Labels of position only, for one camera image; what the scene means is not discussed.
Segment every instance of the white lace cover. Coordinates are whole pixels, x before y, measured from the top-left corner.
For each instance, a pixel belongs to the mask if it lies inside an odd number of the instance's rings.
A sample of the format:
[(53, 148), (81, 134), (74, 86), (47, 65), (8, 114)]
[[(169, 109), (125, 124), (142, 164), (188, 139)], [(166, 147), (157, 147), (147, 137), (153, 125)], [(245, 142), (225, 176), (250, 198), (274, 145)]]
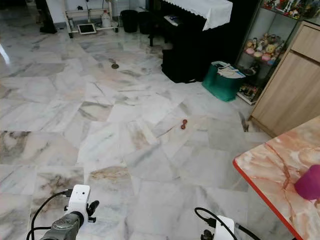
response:
[(206, 19), (203, 30), (230, 22), (232, 2), (227, 0), (164, 0)]

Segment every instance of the magenta cup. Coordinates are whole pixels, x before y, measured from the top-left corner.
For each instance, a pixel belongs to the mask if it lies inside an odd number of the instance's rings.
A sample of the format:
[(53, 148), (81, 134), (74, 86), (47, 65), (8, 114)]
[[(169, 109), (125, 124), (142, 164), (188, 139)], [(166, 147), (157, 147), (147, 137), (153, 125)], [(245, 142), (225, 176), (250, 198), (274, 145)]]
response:
[(312, 165), (294, 184), (294, 188), (304, 199), (320, 199), (320, 164)]

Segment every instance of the white bottle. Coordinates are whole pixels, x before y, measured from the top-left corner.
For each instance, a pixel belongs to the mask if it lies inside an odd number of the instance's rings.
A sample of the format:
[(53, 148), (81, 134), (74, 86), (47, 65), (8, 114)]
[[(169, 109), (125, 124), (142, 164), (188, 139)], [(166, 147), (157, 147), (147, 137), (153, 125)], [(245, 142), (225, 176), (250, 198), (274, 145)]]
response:
[(101, 15), (101, 22), (102, 22), (103, 28), (110, 28), (111, 27), (110, 17), (109, 17), (107, 10), (103, 11), (103, 14)]

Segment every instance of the red table edge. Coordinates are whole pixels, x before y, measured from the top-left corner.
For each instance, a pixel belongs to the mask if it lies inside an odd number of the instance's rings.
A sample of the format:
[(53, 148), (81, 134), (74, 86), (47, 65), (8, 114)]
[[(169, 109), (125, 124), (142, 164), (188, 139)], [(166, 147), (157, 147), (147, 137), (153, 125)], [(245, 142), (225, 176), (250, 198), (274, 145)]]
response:
[(242, 177), (251, 185), (251, 187), (256, 191), (256, 193), (263, 199), (263, 201), (271, 208), (271, 210), (277, 215), (277, 217), (283, 222), (283, 224), (289, 229), (289, 231), (296, 237), (297, 240), (304, 240), (299, 233), (293, 228), (293, 226), (282, 216), (282, 214), (277, 210), (277, 208), (268, 200), (268, 198), (259, 190), (259, 188), (254, 184), (249, 176), (238, 166), (237, 158), (232, 161), (235, 169), (242, 175)]

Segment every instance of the wooden cabinet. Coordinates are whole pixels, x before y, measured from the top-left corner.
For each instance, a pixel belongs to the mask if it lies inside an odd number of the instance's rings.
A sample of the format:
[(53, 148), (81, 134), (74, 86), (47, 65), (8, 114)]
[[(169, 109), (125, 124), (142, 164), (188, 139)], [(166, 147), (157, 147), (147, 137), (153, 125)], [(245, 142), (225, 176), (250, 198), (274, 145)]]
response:
[(303, 22), (251, 114), (272, 137), (320, 115), (319, 53), (320, 27)]

